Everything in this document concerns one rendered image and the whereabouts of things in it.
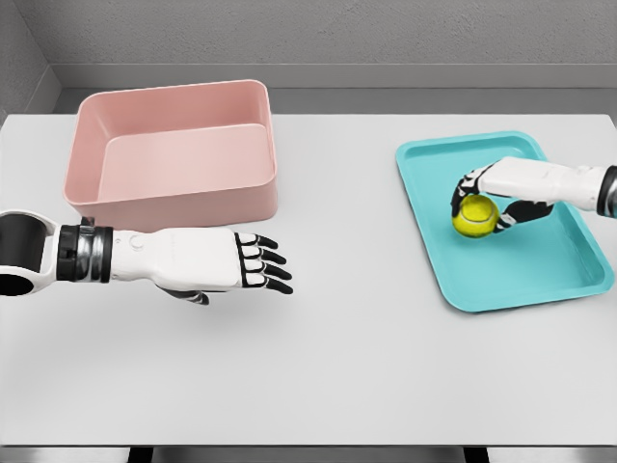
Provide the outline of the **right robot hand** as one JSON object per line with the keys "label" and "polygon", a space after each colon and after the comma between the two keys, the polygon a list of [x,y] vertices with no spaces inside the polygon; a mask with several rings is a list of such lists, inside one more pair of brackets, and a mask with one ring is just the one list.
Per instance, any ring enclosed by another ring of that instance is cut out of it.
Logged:
{"label": "right robot hand", "polygon": [[504,157],[497,162],[465,174],[457,183],[452,199],[451,216],[456,217],[463,199],[470,195],[490,195],[517,198],[500,213],[493,233],[515,225],[549,216],[554,208],[548,175],[554,165],[540,160]]}

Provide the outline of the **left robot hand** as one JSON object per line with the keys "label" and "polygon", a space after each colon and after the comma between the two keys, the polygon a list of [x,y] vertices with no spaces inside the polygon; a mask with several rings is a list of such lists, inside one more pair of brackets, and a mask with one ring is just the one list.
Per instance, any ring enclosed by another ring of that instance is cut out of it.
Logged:
{"label": "left robot hand", "polygon": [[292,276],[263,235],[230,229],[168,229],[154,235],[154,283],[174,296],[206,305],[209,292],[265,288],[289,295]]}

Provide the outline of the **blue plastic tray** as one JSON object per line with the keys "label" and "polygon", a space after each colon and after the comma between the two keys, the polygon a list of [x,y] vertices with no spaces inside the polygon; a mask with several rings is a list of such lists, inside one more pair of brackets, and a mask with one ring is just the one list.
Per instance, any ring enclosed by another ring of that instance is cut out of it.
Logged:
{"label": "blue plastic tray", "polygon": [[519,131],[412,141],[396,162],[424,247],[446,301],[467,313],[604,293],[614,273],[579,213],[557,204],[546,218],[473,239],[451,224],[450,201],[466,173],[513,156],[544,160]]}

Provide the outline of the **yellow tennis ball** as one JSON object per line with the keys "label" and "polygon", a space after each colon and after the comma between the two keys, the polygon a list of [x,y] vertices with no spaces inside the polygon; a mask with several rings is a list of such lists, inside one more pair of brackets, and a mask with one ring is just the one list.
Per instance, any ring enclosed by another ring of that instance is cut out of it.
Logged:
{"label": "yellow tennis ball", "polygon": [[462,236],[481,238],[494,231],[498,218],[499,210],[490,198],[469,195],[462,200],[459,212],[452,218],[452,225]]}

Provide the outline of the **pink plastic basket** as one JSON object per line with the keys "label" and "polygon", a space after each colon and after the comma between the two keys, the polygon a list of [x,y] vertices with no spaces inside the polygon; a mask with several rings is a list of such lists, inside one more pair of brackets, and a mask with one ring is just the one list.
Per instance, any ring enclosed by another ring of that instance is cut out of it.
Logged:
{"label": "pink plastic basket", "polygon": [[64,197],[99,225],[139,232],[273,217],[266,86],[235,80],[88,96],[76,115]]}

